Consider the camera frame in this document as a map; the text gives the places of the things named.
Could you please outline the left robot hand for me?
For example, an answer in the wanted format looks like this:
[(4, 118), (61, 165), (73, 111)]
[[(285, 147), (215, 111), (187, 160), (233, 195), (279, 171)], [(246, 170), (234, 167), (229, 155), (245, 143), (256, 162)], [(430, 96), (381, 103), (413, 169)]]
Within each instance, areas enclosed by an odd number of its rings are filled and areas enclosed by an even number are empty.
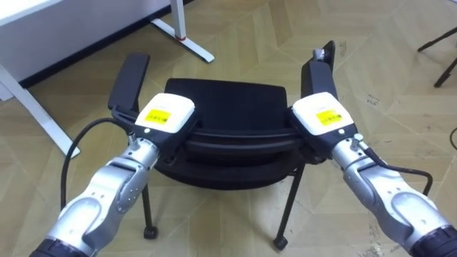
[(161, 158), (176, 155), (197, 123), (196, 107), (191, 99), (159, 93), (142, 109), (133, 125), (138, 138), (152, 142)]

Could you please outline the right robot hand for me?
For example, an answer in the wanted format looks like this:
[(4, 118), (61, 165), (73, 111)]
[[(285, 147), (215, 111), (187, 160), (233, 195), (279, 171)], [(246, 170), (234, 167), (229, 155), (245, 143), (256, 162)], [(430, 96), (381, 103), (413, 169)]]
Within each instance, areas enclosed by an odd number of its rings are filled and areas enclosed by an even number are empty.
[(332, 94), (311, 94), (291, 107), (291, 123), (318, 156), (330, 158), (334, 147), (358, 129), (350, 113)]

